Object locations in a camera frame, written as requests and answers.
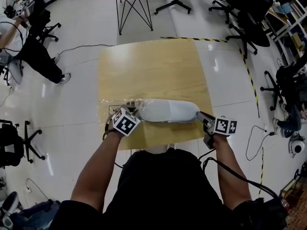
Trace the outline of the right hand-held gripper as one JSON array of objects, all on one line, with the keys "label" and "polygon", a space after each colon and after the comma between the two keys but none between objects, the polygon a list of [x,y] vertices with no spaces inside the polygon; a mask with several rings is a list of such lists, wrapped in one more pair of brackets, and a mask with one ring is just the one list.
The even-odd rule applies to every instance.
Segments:
[{"label": "right hand-held gripper", "polygon": [[226,117],[215,118],[202,111],[198,112],[197,118],[203,125],[203,130],[206,134],[203,141],[209,149],[214,149],[214,134],[230,136],[236,133],[237,120],[228,119]]}]

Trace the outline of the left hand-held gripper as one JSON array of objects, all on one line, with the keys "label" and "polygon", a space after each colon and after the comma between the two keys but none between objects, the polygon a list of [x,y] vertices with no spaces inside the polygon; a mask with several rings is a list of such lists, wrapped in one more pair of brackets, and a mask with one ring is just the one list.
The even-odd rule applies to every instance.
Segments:
[{"label": "left hand-held gripper", "polygon": [[135,106],[128,106],[128,110],[120,107],[112,116],[113,128],[125,136],[129,136],[141,122],[142,117]]}]

